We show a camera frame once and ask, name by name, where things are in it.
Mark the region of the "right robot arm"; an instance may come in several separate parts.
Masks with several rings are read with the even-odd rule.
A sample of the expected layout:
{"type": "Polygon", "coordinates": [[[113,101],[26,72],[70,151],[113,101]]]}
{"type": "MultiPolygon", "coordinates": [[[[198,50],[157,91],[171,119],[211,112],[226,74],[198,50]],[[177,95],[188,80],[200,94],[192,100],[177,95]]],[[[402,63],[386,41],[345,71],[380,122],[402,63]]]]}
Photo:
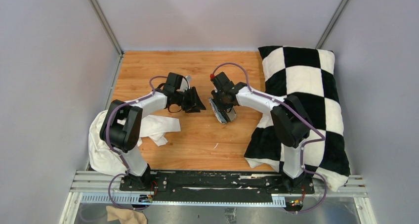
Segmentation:
{"type": "Polygon", "coordinates": [[[298,98],[284,99],[255,90],[243,82],[235,84],[223,72],[211,74],[210,80],[214,90],[209,101],[222,124],[235,120],[235,106],[254,109],[272,120],[275,134],[284,145],[283,172],[287,176],[282,179],[282,186],[286,192],[295,193],[302,186],[301,146],[310,133],[308,115],[298,98]]]}

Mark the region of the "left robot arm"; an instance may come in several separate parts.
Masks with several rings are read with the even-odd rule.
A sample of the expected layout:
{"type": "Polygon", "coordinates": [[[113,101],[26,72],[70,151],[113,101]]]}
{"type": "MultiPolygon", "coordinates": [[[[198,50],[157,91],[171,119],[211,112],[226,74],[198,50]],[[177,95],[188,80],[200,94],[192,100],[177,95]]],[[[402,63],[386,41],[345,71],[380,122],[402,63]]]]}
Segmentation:
{"type": "Polygon", "coordinates": [[[124,174],[134,176],[132,184],[140,191],[151,186],[151,177],[146,174],[149,165],[136,149],[142,119],[172,105],[185,113],[206,109],[185,76],[170,72],[165,79],[165,83],[143,97],[129,102],[112,101],[99,132],[100,139],[121,158],[126,168],[124,174]]]}

